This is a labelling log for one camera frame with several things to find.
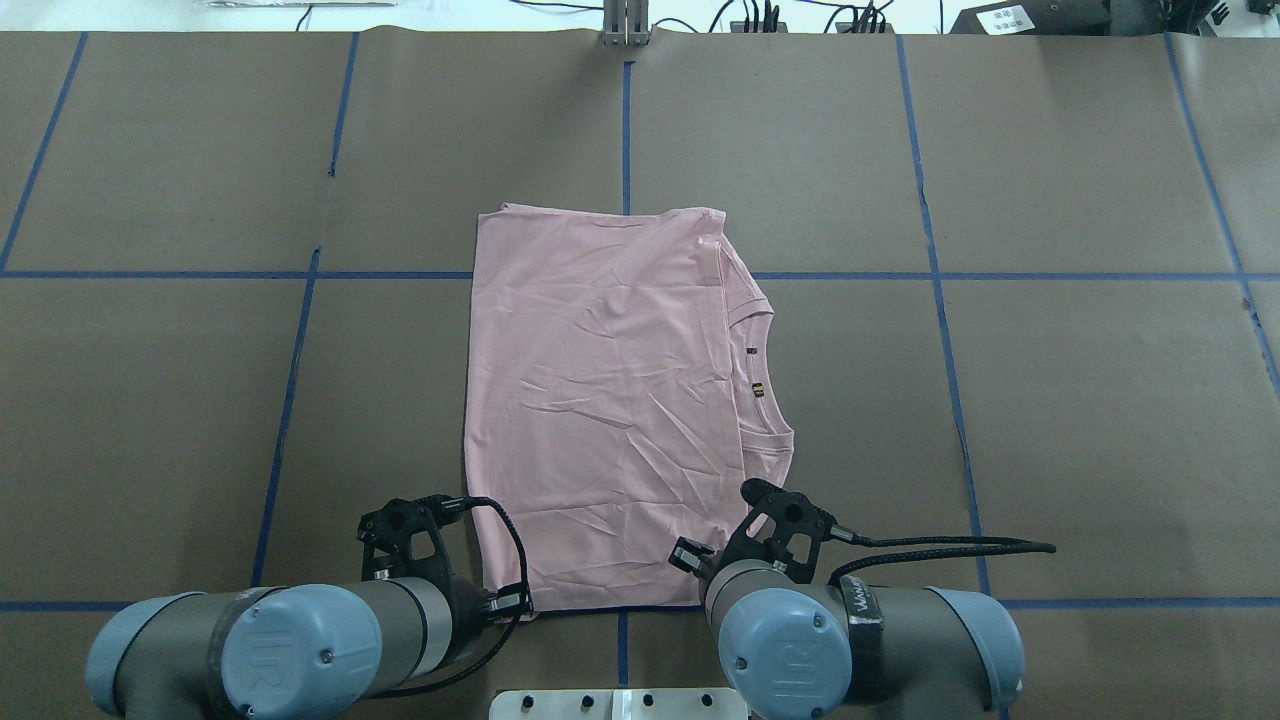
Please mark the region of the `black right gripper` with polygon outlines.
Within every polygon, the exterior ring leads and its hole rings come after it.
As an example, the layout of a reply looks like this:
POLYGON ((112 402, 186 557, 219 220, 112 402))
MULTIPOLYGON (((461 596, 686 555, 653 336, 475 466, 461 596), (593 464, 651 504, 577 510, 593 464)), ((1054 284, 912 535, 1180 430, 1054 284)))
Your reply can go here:
POLYGON ((700 579, 700 601, 713 601, 732 578, 762 568, 759 559, 727 551, 716 553, 714 548, 692 538, 677 538, 668 564, 700 579))

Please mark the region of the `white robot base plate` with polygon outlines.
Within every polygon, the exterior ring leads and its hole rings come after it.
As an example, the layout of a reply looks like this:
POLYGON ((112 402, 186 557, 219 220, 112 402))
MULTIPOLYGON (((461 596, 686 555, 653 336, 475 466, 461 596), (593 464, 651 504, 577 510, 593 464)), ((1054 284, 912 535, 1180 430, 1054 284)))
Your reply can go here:
POLYGON ((728 687, 504 691, 489 719, 750 719, 728 687))

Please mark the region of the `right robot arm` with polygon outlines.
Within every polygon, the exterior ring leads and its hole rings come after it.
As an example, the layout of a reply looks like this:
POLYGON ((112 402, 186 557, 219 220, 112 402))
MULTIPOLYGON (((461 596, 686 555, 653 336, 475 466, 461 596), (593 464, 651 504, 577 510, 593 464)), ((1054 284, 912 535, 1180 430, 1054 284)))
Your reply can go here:
POLYGON ((1011 614, 978 592, 790 579, 777 562, 723 562, 678 538, 669 562, 701 583, 721 671, 760 719, 982 719, 1021 697, 1011 614))

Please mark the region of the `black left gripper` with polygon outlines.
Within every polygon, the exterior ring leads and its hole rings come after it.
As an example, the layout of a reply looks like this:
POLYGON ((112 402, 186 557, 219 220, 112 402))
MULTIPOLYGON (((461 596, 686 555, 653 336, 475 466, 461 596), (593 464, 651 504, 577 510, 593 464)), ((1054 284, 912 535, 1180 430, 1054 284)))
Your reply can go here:
POLYGON ((486 592, 470 580, 453 580, 448 600, 452 611, 449 651, 472 651, 489 623, 518 623, 532 616, 527 585, 486 592))

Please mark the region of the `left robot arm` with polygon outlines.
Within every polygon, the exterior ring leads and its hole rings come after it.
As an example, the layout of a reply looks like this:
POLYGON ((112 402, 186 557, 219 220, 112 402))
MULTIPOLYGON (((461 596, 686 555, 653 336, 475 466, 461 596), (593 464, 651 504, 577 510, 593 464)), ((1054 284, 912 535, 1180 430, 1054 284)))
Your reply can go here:
POLYGON ((527 591, 422 578, 186 592, 124 607, 95 637, 84 684, 120 719, 330 719, 465 661, 525 615, 527 591))

